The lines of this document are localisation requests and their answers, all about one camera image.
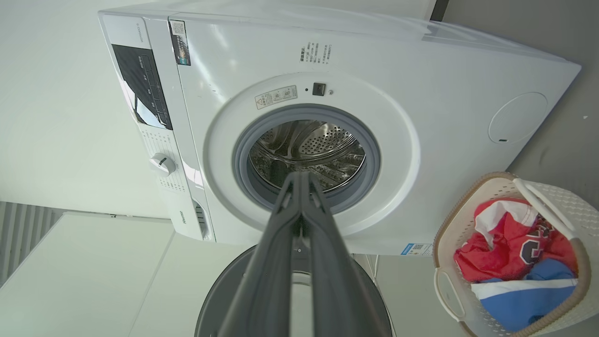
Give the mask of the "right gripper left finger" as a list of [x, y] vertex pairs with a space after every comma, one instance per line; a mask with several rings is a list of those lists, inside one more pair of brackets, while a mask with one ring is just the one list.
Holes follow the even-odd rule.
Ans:
[[287, 176], [219, 330], [221, 337], [287, 337], [292, 248], [301, 233], [301, 173]]

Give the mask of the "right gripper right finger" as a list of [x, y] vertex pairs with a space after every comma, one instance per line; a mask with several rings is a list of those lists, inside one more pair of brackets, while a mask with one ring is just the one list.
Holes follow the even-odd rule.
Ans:
[[314, 335], [390, 337], [380, 296], [351, 258], [316, 177], [301, 174], [301, 216], [312, 248]]

